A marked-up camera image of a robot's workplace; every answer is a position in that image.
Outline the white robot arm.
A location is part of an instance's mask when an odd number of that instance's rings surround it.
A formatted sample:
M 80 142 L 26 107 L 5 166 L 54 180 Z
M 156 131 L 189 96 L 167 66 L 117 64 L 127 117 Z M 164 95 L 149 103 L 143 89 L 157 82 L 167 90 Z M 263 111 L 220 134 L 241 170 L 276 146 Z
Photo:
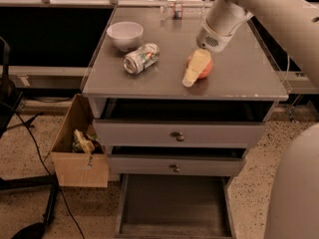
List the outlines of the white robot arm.
M 215 0 L 201 23 L 198 47 L 224 49 L 254 16 L 319 87 L 319 9 L 305 0 Z M 273 180 L 264 239 L 319 239 L 319 124 L 301 132 Z

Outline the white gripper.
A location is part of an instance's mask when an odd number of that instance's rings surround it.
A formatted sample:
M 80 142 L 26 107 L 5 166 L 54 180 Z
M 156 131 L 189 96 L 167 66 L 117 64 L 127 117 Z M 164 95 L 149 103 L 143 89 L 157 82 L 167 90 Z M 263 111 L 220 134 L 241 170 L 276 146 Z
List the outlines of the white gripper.
M 210 53 L 223 51 L 238 28 L 251 17 L 250 12 L 228 0 L 213 1 L 196 36 L 196 44 L 201 49 L 192 53 L 184 72 L 182 84 L 185 87 L 190 88 L 198 80 L 211 59 Z

